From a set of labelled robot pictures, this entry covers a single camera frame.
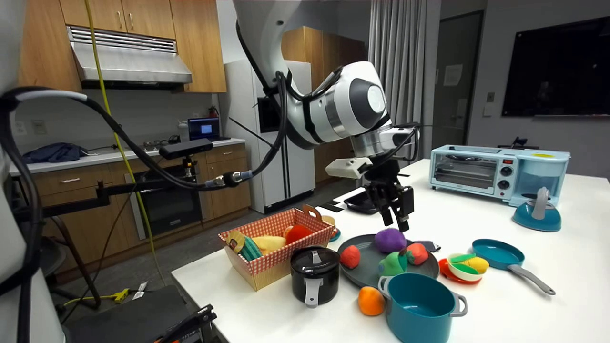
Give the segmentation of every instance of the orange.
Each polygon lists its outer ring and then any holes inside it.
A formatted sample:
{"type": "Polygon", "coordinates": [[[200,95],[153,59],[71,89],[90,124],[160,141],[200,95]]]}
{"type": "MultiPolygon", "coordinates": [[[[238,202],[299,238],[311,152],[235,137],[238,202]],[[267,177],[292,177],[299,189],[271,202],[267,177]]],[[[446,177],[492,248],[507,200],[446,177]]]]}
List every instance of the orange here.
{"type": "Polygon", "coordinates": [[[358,309],[364,316],[379,316],[385,311],[385,297],[378,288],[364,286],[358,293],[358,309]]]}

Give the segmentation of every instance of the wicker basket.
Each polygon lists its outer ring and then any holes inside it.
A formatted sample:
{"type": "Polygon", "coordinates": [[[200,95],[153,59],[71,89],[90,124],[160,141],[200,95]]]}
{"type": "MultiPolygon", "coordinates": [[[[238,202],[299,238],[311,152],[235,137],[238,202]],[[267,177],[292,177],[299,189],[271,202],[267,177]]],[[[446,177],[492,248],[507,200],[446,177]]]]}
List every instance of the wicker basket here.
{"type": "Polygon", "coordinates": [[[254,290],[261,290],[267,284],[290,274],[290,257],[296,250],[301,250],[307,246],[326,246],[336,230],[336,227],[324,223],[320,213],[311,206],[305,206],[301,210],[286,210],[282,213],[263,217],[259,221],[236,227],[233,230],[240,230],[246,236],[263,236],[263,234],[284,236],[284,230],[288,225],[305,225],[313,230],[313,234],[301,240],[296,240],[292,244],[286,244],[282,250],[276,250],[254,261],[246,261],[242,255],[235,253],[227,246],[227,238],[231,230],[225,230],[219,234],[233,267],[248,280],[248,284],[254,290]]]}

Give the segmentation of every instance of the white table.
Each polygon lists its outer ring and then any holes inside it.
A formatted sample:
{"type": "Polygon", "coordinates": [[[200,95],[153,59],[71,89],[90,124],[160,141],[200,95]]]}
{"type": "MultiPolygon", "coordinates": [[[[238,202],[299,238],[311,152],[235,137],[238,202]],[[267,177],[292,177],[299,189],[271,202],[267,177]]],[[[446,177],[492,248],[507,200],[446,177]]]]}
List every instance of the white table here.
{"type": "MultiPolygon", "coordinates": [[[[610,185],[601,177],[568,175],[559,210],[562,229],[538,232],[511,221],[515,208],[427,187],[429,162],[418,162],[400,179],[416,190],[410,219],[412,240],[442,246],[437,259],[465,253],[475,238],[498,238],[526,253],[524,267],[536,272],[557,295],[545,299],[505,270],[490,269],[479,286],[459,286],[469,314],[454,318],[452,343],[608,343],[610,341],[610,185]]],[[[341,229],[339,244],[351,236],[383,229],[379,215],[349,210],[334,215],[341,229]]],[[[345,278],[337,295],[307,309],[292,295],[290,276],[254,291],[231,267],[225,251],[174,270],[177,284],[196,305],[212,303],[217,328],[229,341],[397,341],[385,318],[362,316],[358,290],[345,278]]]]}

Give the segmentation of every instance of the floor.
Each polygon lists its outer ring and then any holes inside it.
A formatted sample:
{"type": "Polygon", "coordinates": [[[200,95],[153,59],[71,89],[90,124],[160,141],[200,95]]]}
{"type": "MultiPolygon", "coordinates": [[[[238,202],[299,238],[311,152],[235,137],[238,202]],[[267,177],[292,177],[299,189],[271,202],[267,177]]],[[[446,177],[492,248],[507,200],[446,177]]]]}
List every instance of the floor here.
{"type": "MultiPolygon", "coordinates": [[[[315,190],[313,196],[292,204],[288,208],[299,206],[299,204],[324,204],[330,202],[332,198],[355,189],[357,183],[351,179],[336,179],[332,183],[326,183],[322,187],[318,187],[315,190]]],[[[229,230],[233,227],[261,219],[263,215],[257,211],[248,211],[246,215],[233,219],[229,223],[212,227],[206,232],[200,232],[193,238],[175,242],[172,246],[166,246],[162,250],[156,250],[156,263],[153,259],[153,255],[141,255],[130,261],[124,261],[120,265],[113,265],[109,269],[103,269],[97,276],[97,290],[99,293],[114,293],[120,291],[124,288],[132,288],[137,290],[137,286],[141,282],[149,282],[147,290],[158,290],[164,288],[168,284],[172,284],[172,270],[179,269],[195,259],[200,259],[208,253],[214,253],[217,250],[221,250],[221,244],[217,240],[217,234],[223,230],[229,230]]],[[[69,284],[61,286],[67,291],[73,291],[76,295],[80,295],[86,290],[86,284],[82,280],[74,280],[69,284]]],[[[113,301],[103,301],[103,307],[99,311],[109,311],[109,309],[116,309],[120,305],[113,303],[113,301]]],[[[95,314],[95,311],[88,309],[88,307],[76,307],[76,311],[69,316],[69,320],[78,320],[84,316],[92,316],[95,314]]]]}

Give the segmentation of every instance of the curtain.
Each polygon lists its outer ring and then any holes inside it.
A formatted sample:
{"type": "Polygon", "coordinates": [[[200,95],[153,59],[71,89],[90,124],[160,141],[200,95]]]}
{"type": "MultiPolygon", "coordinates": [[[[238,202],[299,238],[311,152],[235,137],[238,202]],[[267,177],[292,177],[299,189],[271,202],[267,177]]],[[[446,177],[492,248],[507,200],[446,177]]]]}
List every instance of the curtain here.
{"type": "Polygon", "coordinates": [[[395,124],[425,124],[427,0],[372,0],[368,59],[376,65],[395,124]]]}

